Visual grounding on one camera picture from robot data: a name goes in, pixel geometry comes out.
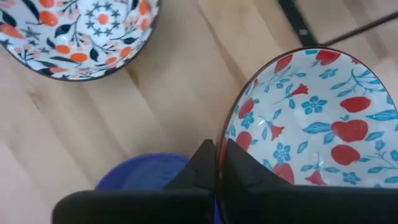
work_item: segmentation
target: red flower pattern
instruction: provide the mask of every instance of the red flower pattern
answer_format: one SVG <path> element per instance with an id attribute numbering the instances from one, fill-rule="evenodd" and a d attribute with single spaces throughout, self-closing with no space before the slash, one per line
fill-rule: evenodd
<path id="1" fill-rule="evenodd" d="M 356 59 L 353 59 L 353 58 L 352 58 L 351 62 L 352 62 L 353 64 L 355 64 L 355 65 L 359 63 L 359 61 L 358 61 L 358 60 L 356 60 Z"/>
<path id="2" fill-rule="evenodd" d="M 311 184 L 318 184 L 318 185 L 327 185 L 321 176 L 321 172 L 319 170 L 314 171 L 311 176 L 306 178 L 307 181 L 310 181 Z"/>
<path id="3" fill-rule="evenodd" d="M 275 126 L 275 125 L 271 125 L 270 127 L 269 127 L 269 129 L 271 130 L 271 134 L 272 134 L 272 138 L 271 138 L 271 141 L 273 141 L 275 138 L 277 138 L 280 134 L 282 134 L 282 130 L 284 129 L 285 127 L 278 127 L 278 126 Z"/>
<path id="4" fill-rule="evenodd" d="M 291 95 L 294 96 L 298 94 L 308 94 L 308 87 L 306 85 L 303 85 L 303 83 L 300 83 L 298 88 L 294 90 Z"/>

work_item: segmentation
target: black bracket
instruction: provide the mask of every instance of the black bracket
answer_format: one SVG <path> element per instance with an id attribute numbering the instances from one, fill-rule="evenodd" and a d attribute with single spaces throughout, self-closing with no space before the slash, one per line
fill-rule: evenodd
<path id="1" fill-rule="evenodd" d="M 302 17 L 300 10 L 295 3 L 295 0 L 278 0 L 278 2 L 287 20 L 292 26 L 296 36 L 298 37 L 298 39 L 300 40 L 301 44 L 304 47 L 328 47 L 342 40 L 361 34 L 369 29 L 372 29 L 381 24 L 384 24 L 386 22 L 398 18 L 398 11 L 396 11 L 376 21 L 370 22 L 369 24 L 359 27 L 355 30 L 349 31 L 339 37 L 335 37 L 329 41 L 326 41 L 325 43 L 319 43 L 317 38 L 314 36 L 313 32 L 311 31 L 311 28 L 308 26 L 308 24 L 305 22 L 305 19 Z"/>

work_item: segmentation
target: blue plastic container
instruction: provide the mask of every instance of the blue plastic container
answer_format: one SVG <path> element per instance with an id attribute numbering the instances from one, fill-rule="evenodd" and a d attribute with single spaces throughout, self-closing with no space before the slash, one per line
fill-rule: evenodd
<path id="1" fill-rule="evenodd" d="M 95 190 L 159 190 L 185 167 L 189 159 L 176 154 L 146 154 L 124 161 L 109 171 Z"/>

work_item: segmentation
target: blue and red patterned bowl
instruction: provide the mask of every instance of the blue and red patterned bowl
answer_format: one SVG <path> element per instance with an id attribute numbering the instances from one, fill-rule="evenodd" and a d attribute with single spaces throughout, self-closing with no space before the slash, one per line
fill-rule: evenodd
<path id="1" fill-rule="evenodd" d="M 160 0 L 0 0 L 0 43 L 46 77 L 93 80 L 137 55 L 159 7 Z"/>
<path id="2" fill-rule="evenodd" d="M 343 52 L 298 49 L 249 81 L 224 127 L 291 184 L 398 187 L 398 113 L 380 80 Z"/>

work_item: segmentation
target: wooden surface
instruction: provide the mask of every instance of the wooden surface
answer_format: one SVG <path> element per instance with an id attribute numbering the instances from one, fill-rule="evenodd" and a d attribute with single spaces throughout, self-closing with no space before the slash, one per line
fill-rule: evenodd
<path id="1" fill-rule="evenodd" d="M 396 0 L 299 4 L 320 40 L 398 9 Z M 397 28 L 394 21 L 332 46 L 369 65 L 395 100 Z M 1 49 L 0 223 L 50 223 L 57 201 L 92 189 L 132 156 L 192 155 L 217 137 L 246 80 L 297 47 L 276 1 L 163 0 L 149 44 L 100 80 L 41 77 Z"/>

